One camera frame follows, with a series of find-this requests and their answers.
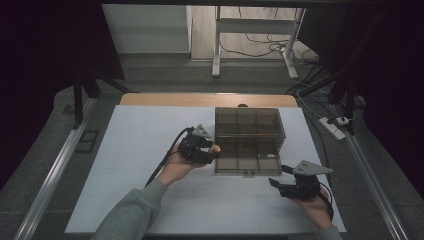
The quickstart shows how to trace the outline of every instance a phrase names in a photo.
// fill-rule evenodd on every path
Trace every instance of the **person's right hand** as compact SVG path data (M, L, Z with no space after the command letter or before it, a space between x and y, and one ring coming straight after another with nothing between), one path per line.
M321 193L328 198L328 193L321 188ZM300 208L303 209L305 214L309 217L309 219L314 223L315 227L318 229L321 228L329 228L333 226L331 222L330 215L328 214L327 205L324 201L315 196L314 198L308 200L300 200L290 198L293 202L299 205Z

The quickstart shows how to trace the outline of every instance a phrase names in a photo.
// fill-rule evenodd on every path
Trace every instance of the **metal frame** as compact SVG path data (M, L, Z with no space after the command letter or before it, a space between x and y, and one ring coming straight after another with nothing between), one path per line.
M291 61L293 44L302 21L305 9L300 8L299 14L294 20L270 20L270 19L238 19L221 18L221 6L215 7L215 48L213 54L212 76L219 77L221 63L220 36L221 33L256 33L256 34L281 34L290 35L286 49L282 53L286 62L291 79L298 79L296 69Z
M340 112L335 108L334 105L330 105L332 110L338 114ZM359 171L362 173L362 177L374 198L374 202L379 207L381 215L386 222L387 228L392 234L393 239L396 240L407 240L409 239L406 235L406 231L397 215L393 205L390 203L386 193L378 181L372 166L369 164L365 154L362 152L356 137L350 134L349 131L345 131L346 139L352 152L353 158L358 164Z
M65 144L59 152L49 174L44 180L43 185L40 188L37 196L35 197L24 221L19 227L14 239L31 239L37 229L41 218L52 198L56 187L60 181L60 178L65 171L66 165L78 144L78 141L84 132L85 126L87 125L90 113L97 102L95 98L89 98L84 107L84 117L82 118L81 124L76 128L72 129L66 139Z

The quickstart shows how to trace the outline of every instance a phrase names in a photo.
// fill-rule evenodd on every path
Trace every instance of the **table leg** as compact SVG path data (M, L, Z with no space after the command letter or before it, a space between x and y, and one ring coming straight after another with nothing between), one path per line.
M215 48L213 53L213 65L212 65L212 76L214 78L219 77L219 65L221 63L221 48L219 45L219 39L221 35L220 30L221 21L221 6L215 7Z
M305 12L304 8L300 8L299 14L296 15L294 19L294 25L292 29L292 33L290 34L290 39L287 44L286 50L283 52L283 58L286 62L287 70L289 71L289 76L293 80L297 80L299 76L297 75L296 69L293 66L292 60L291 60L291 53L293 51L293 44L296 41L297 33L299 31L300 24L302 23L302 17Z

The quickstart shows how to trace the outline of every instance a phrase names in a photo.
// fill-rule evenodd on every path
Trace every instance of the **dark background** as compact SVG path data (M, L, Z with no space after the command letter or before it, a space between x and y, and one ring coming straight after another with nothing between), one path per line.
M367 126L423 196L421 15L418 2L392 1L354 76L357 92L366 100ZM333 48L318 49L323 56L348 54L346 43L354 41L353 33L369 21L367 16L354 10L339 11L334 21L327 18L327 31L322 25L307 31L307 21L302 31L312 34L307 37L312 42L334 43ZM92 68L111 78L123 79L123 74L99 2L1 1L0 35L3 186L46 123L58 91L73 85L77 76L83 81L94 79ZM337 59L327 64L338 68L341 62Z
M54 97L92 69L123 79L99 2L0 2L1 165L7 182L53 110Z

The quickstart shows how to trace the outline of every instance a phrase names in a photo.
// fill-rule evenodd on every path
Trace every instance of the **wall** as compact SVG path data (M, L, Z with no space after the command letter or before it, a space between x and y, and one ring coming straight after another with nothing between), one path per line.
M190 6L102 7L118 53L190 52Z

